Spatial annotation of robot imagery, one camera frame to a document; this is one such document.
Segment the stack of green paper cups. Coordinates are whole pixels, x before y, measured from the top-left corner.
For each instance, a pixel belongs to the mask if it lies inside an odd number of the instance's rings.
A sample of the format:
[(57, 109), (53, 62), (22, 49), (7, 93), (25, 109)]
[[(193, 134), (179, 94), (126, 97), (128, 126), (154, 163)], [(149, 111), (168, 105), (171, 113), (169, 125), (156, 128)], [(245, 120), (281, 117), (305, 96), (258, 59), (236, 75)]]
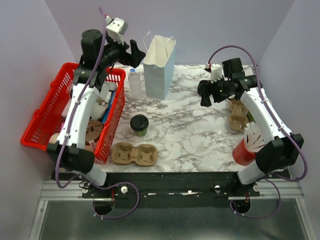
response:
[(252, 114), (251, 114), (250, 111), (247, 112), (246, 117), (248, 118), (248, 121), (249, 121), (249, 122), (255, 122), (255, 119), (254, 119), (254, 117), (252, 116)]

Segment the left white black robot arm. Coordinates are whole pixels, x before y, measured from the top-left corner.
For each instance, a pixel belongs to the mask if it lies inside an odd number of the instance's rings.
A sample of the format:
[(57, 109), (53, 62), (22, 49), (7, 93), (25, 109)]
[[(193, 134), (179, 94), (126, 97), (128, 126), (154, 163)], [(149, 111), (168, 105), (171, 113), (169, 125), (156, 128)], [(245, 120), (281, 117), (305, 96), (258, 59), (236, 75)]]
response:
[(107, 174), (95, 164), (94, 153), (85, 149), (92, 107), (107, 78), (107, 68), (117, 62), (136, 68), (146, 56), (134, 40), (127, 44), (124, 34), (124, 30), (110, 27), (82, 33), (82, 55), (73, 75), (70, 107), (56, 142), (46, 147), (57, 174), (63, 167), (84, 176), (94, 184), (93, 191), (101, 198), (110, 194), (111, 185), (106, 182)]

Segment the light blue paper bag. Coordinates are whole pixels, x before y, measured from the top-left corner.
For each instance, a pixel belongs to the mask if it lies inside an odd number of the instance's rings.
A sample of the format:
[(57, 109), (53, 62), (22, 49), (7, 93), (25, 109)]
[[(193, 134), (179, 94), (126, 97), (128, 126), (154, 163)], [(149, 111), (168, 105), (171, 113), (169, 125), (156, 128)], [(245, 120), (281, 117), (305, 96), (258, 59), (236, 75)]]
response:
[(174, 76), (176, 59), (176, 38), (152, 35), (149, 46), (145, 49), (143, 73), (146, 95), (164, 100)]

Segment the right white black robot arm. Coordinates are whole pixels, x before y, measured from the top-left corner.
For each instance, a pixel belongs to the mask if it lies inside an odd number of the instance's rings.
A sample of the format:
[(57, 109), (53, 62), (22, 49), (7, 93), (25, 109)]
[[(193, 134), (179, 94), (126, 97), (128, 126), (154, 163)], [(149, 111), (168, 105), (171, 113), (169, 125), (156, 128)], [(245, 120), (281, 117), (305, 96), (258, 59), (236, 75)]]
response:
[(212, 103), (220, 103), (235, 96), (252, 114), (265, 142), (264, 147), (256, 153), (255, 160), (238, 171), (230, 183), (230, 191), (241, 196), (247, 192), (249, 184), (294, 165), (304, 139), (282, 122), (268, 103), (257, 76), (245, 74), (240, 58), (226, 60), (215, 68), (207, 63), (205, 70), (210, 73), (210, 80), (201, 81), (198, 85), (200, 105), (210, 107)]

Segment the brown pulp cup carrier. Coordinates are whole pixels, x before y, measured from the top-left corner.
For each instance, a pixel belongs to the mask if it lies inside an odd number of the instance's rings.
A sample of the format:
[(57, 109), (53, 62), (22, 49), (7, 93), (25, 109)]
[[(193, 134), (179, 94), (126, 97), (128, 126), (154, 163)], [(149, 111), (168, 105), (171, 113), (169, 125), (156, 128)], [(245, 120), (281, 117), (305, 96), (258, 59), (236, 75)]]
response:
[(111, 152), (111, 159), (116, 165), (135, 163), (140, 167), (151, 167), (158, 159), (158, 149), (152, 144), (133, 146), (128, 142), (118, 142)]

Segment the green paper cup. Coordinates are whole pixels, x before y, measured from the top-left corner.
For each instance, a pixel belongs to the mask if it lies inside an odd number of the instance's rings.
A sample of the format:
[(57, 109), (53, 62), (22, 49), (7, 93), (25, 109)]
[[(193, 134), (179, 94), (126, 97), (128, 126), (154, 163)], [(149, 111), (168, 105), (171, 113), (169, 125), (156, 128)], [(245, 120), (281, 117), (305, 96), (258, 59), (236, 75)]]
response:
[(134, 132), (138, 137), (143, 137), (148, 133), (148, 129), (144, 129), (144, 130), (137, 130)]

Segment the black cup lid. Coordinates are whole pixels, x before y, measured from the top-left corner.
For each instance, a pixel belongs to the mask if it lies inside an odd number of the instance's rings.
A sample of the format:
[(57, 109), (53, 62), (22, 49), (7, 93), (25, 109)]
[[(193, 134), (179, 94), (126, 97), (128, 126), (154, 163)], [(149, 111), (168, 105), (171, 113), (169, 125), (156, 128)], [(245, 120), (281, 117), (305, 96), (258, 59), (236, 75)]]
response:
[(142, 132), (149, 126), (148, 118), (143, 114), (137, 114), (130, 120), (130, 127), (135, 132)]

